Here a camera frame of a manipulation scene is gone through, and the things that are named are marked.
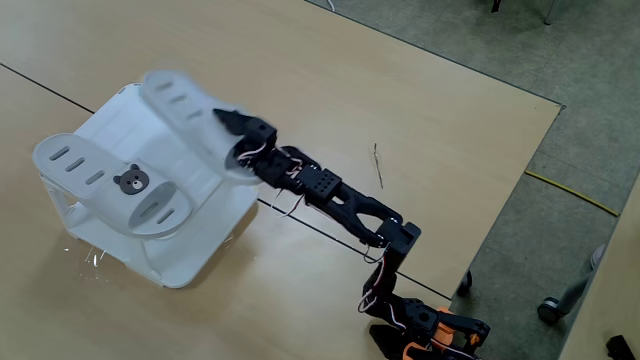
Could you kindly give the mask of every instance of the white plastic object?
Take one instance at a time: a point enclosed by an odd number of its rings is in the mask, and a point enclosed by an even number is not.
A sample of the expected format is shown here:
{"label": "white plastic object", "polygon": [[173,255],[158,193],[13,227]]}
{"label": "white plastic object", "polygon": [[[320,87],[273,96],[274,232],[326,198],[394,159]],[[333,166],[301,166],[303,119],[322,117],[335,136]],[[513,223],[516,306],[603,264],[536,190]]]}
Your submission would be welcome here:
{"label": "white plastic object", "polygon": [[[238,109],[182,73],[154,72],[74,134],[36,146],[33,160],[69,233],[157,284],[187,285],[257,199],[247,184],[259,179],[228,159],[240,138],[213,108]],[[130,195],[114,177],[134,164],[148,182]]]}

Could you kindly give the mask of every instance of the chair leg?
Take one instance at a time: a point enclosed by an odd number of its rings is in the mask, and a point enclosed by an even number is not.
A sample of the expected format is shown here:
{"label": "chair leg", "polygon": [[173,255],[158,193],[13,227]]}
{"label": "chair leg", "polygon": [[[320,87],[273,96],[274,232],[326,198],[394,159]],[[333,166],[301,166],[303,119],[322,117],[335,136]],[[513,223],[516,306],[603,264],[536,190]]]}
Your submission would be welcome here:
{"label": "chair leg", "polygon": [[553,0],[551,7],[549,8],[549,13],[547,14],[546,19],[544,19],[544,23],[546,25],[551,25],[553,20],[555,20],[556,15],[558,15],[558,8],[560,7],[560,0]]}

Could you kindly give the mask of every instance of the gray carpet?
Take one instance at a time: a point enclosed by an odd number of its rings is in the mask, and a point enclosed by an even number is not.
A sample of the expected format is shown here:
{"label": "gray carpet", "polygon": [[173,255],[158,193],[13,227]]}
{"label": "gray carpet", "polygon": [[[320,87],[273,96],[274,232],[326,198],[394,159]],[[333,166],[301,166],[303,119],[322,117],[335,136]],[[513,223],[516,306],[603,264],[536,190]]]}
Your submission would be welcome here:
{"label": "gray carpet", "polygon": [[[325,0],[312,0],[326,7]],[[529,169],[621,211],[640,168],[640,2],[334,0],[339,14],[567,108]],[[486,359],[554,359],[573,317],[554,327],[536,307],[585,271],[617,219],[524,176],[472,264],[474,286],[452,310],[492,326]]]}

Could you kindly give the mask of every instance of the wire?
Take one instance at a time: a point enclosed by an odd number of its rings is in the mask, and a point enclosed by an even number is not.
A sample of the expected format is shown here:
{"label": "wire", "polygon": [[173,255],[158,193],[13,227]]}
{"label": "wire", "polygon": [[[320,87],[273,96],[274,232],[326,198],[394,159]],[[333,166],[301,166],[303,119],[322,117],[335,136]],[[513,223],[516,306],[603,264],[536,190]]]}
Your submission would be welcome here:
{"label": "wire", "polygon": [[280,217],[285,217],[285,216],[289,216],[289,215],[293,214],[293,212],[296,211],[296,209],[298,208],[298,205],[300,205],[300,201],[302,201],[303,197],[304,197],[304,194],[300,195],[300,197],[298,198],[298,201],[296,201],[296,203],[293,205],[291,210],[289,210],[289,212],[287,212],[284,215],[280,215]]}
{"label": "wire", "polygon": [[371,286],[371,289],[369,289],[369,291],[367,291],[362,296],[360,301],[358,302],[358,312],[359,313],[363,313],[363,312],[369,310],[369,308],[372,307],[373,304],[376,303],[376,300],[378,300],[378,297],[376,296],[375,298],[373,298],[373,301],[368,303],[364,308],[362,307],[362,304],[364,303],[364,301],[371,295],[371,293],[373,293],[373,288],[375,288],[378,285],[378,283],[380,282],[380,279],[382,279],[382,273],[383,272],[384,272],[384,257],[382,257],[382,266],[380,267],[380,273],[378,273],[378,278],[376,279],[376,282],[373,283],[373,286]]}
{"label": "wire", "polygon": [[244,160],[246,159],[249,155],[254,155],[259,153],[260,151],[264,150],[264,148],[267,146],[267,143],[262,144],[262,146],[260,146],[258,149],[256,150],[251,150],[251,151],[247,151],[247,152],[243,152],[242,154],[238,155],[238,159],[237,160]]}
{"label": "wire", "polygon": [[273,199],[273,201],[271,202],[271,208],[273,209],[273,205],[276,204],[276,200],[278,200],[278,196],[280,196],[280,194],[282,194],[282,190],[284,189],[280,189],[280,191],[278,191],[278,194],[276,195],[275,199]]}
{"label": "wire", "polygon": [[402,326],[402,328],[403,328],[403,329],[407,330],[407,327],[406,327],[406,326],[404,326],[404,324],[403,324],[403,323],[398,322],[398,321],[396,320],[396,316],[395,316],[395,315],[394,315],[394,313],[393,313],[393,306],[391,306],[391,304],[389,304],[389,303],[387,303],[387,305],[389,305],[389,310],[391,310],[391,320],[393,320],[393,322],[394,322],[396,325],[398,325],[398,326]]}
{"label": "wire", "polygon": [[555,187],[557,187],[559,189],[562,189],[562,190],[568,192],[569,194],[575,195],[575,196],[579,197],[580,199],[582,199],[582,200],[584,200],[584,201],[586,201],[586,202],[588,202],[588,203],[590,203],[590,204],[592,204],[592,205],[594,205],[596,207],[599,207],[600,209],[608,212],[609,214],[611,214],[611,215],[613,215],[615,217],[620,216],[620,214],[618,212],[616,212],[615,210],[612,210],[612,209],[600,204],[599,202],[591,199],[590,197],[582,195],[579,192],[577,192],[577,191],[575,191],[575,190],[573,190],[573,189],[571,189],[571,188],[569,188],[567,186],[564,186],[564,185],[562,185],[560,183],[557,183],[557,182],[555,182],[555,181],[553,181],[551,179],[547,179],[546,177],[544,177],[542,175],[538,175],[538,174],[536,174],[534,172],[531,172],[529,170],[526,170],[524,173],[529,175],[529,176],[532,176],[532,177],[534,177],[534,178],[536,178],[538,180],[542,180],[542,181],[546,182],[547,184],[550,184],[550,185],[553,185],[553,186],[555,186]]}
{"label": "wire", "polygon": [[380,257],[379,257],[379,258],[377,258],[377,259],[375,259],[375,260],[373,260],[373,261],[367,260],[367,256],[369,255],[369,250],[371,249],[371,245],[367,245],[367,252],[365,252],[365,253],[362,255],[362,259],[363,259],[363,260],[364,260],[364,262],[366,262],[367,264],[375,264],[375,263],[380,262],[380,260],[382,260],[382,258],[384,257],[384,253],[387,251],[387,248],[389,247],[389,244],[390,244],[390,243],[387,243],[387,246],[385,246],[385,247],[384,247],[384,249],[382,250],[382,255],[380,255]]}
{"label": "wire", "polygon": [[456,353],[456,354],[464,355],[464,356],[468,357],[469,359],[473,359],[473,360],[480,360],[480,359],[478,359],[477,357],[475,357],[475,356],[473,356],[473,355],[469,355],[469,354],[467,354],[466,352],[462,352],[462,351],[460,351],[460,350],[456,350],[456,349],[454,349],[454,348],[452,348],[452,347],[449,347],[449,346],[447,346],[447,345],[445,345],[445,344],[441,343],[440,341],[438,341],[438,340],[436,340],[436,339],[433,339],[433,338],[432,338],[432,339],[431,339],[431,342],[436,342],[436,343],[438,343],[438,345],[440,345],[440,346],[444,347],[445,349],[447,349],[447,350],[449,350],[449,351],[451,351],[451,352],[454,352],[454,353]]}

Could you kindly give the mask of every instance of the slot hole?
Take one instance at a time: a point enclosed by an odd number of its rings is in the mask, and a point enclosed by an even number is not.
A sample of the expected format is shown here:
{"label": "slot hole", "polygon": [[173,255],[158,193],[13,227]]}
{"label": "slot hole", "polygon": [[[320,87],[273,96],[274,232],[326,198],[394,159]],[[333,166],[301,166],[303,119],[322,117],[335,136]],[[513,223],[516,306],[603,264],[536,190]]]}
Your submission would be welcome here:
{"label": "slot hole", "polygon": [[66,172],[71,172],[73,170],[75,170],[75,168],[77,168],[78,166],[82,165],[82,163],[84,162],[84,158],[80,158],[74,162],[71,163],[71,165],[67,166],[66,169],[64,169]]}
{"label": "slot hole", "polygon": [[85,181],[84,183],[87,185],[91,185],[94,182],[96,182],[96,180],[100,179],[103,175],[104,175],[104,171],[100,170],[97,173],[93,174],[90,178],[88,178],[87,181]]}
{"label": "slot hole", "polygon": [[187,115],[187,120],[191,120],[191,119],[193,119],[195,117],[198,117],[198,116],[202,116],[202,110],[198,110],[196,112],[193,112],[193,113]]}
{"label": "slot hole", "polygon": [[171,103],[172,104],[176,104],[182,101],[185,101],[187,99],[187,95],[178,95],[176,97],[174,97],[173,99],[171,99]]}
{"label": "slot hole", "polygon": [[173,83],[171,81],[167,81],[166,83],[164,83],[162,85],[156,86],[156,91],[167,90],[168,88],[170,88],[172,86],[173,86]]}
{"label": "slot hole", "polygon": [[157,202],[154,202],[153,204],[151,204],[145,211],[142,212],[142,214],[140,214],[140,217],[145,217],[149,215],[149,213],[152,212],[153,209],[156,208],[156,206],[158,206]]}
{"label": "slot hole", "polygon": [[65,146],[62,149],[58,150],[55,154],[49,156],[49,160],[56,161],[62,157],[62,155],[69,152],[69,147]]}
{"label": "slot hole", "polygon": [[173,209],[169,209],[169,211],[167,211],[166,213],[164,213],[164,215],[162,215],[162,217],[160,219],[158,219],[158,221],[156,223],[162,224],[165,220],[167,220],[167,218],[169,216],[171,216],[171,214],[173,214],[175,212],[175,210]]}

